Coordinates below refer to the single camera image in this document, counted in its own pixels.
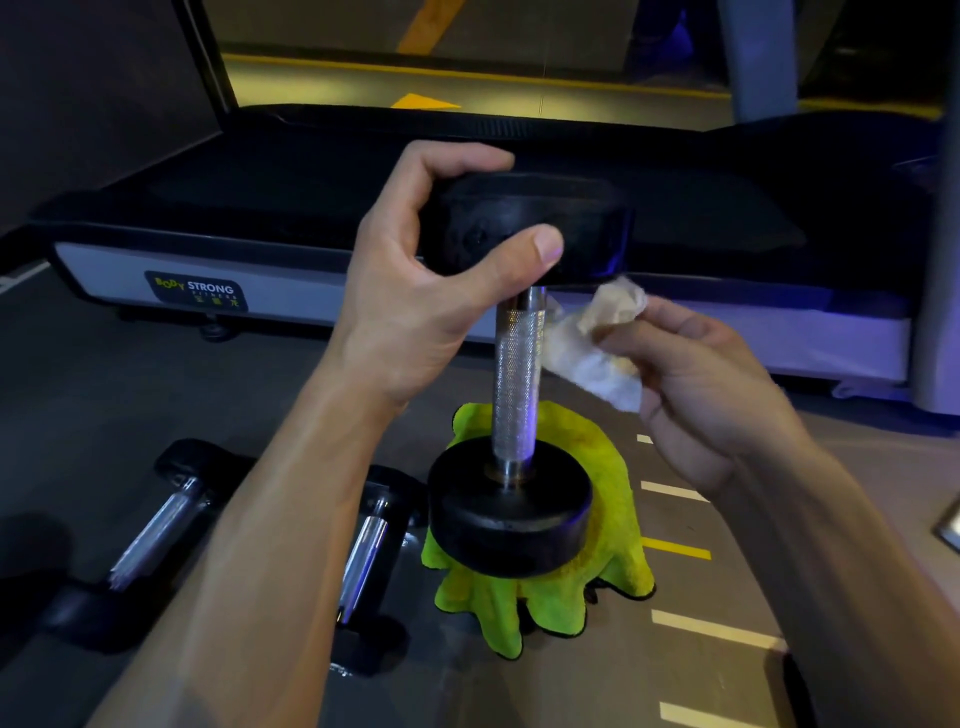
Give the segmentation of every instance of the forearm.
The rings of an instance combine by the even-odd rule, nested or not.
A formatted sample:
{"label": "forearm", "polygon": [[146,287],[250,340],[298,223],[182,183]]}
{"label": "forearm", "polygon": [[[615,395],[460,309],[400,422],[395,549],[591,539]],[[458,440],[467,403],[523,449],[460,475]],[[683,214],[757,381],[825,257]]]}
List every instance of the forearm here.
{"label": "forearm", "polygon": [[859,485],[812,443],[737,464],[716,498],[823,728],[960,725],[960,619]]}
{"label": "forearm", "polygon": [[93,726],[316,725],[357,506],[389,407],[322,366]]}

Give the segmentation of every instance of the right arm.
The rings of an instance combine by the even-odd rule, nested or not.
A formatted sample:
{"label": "right arm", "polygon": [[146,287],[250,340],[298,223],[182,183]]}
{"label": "right arm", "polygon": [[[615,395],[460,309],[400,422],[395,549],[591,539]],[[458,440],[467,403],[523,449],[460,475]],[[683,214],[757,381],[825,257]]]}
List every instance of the right arm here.
{"label": "right arm", "polygon": [[730,328],[661,299],[601,332],[664,458],[716,506],[822,728],[960,726],[960,618]]}

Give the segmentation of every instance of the person's left hand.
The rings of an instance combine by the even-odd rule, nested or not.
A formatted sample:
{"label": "person's left hand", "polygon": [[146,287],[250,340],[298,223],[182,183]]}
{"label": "person's left hand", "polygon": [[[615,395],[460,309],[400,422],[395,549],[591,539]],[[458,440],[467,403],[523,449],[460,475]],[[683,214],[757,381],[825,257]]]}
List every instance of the person's left hand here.
{"label": "person's left hand", "polygon": [[563,238],[547,225],[505,240],[458,276],[438,276],[415,258],[418,211],[434,179],[502,171],[513,164],[512,154],[484,144],[415,141],[407,146],[357,232],[326,366],[402,407],[440,374],[484,311],[557,263]]}

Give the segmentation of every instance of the left arm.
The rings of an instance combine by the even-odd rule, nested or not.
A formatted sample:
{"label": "left arm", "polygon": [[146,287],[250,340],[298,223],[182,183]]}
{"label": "left arm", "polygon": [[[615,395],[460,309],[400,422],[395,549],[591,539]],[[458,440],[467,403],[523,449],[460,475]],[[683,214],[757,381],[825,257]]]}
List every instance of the left arm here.
{"label": "left arm", "polygon": [[344,305],[317,371],[233,496],[206,552],[94,728],[314,728],[363,483],[384,429],[492,305],[563,251],[515,235],[451,278],[415,255],[435,177],[509,169],[480,144],[414,142],[357,233]]}

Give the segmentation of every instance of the hand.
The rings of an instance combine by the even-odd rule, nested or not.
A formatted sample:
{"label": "hand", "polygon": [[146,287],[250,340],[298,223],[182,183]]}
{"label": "hand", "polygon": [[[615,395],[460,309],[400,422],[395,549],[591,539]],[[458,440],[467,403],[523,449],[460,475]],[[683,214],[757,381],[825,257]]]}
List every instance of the hand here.
{"label": "hand", "polygon": [[415,141],[360,223],[344,305],[322,366],[336,367],[400,408],[433,381],[483,313],[536,282],[560,260],[556,228],[534,226],[480,263],[444,278],[414,256],[418,211],[435,178],[510,169],[514,156],[483,144]]}
{"label": "hand", "polygon": [[730,480],[734,458],[811,442],[746,342],[715,319],[651,297],[636,321],[597,337],[601,349],[638,366],[640,417],[654,445],[705,494]]}

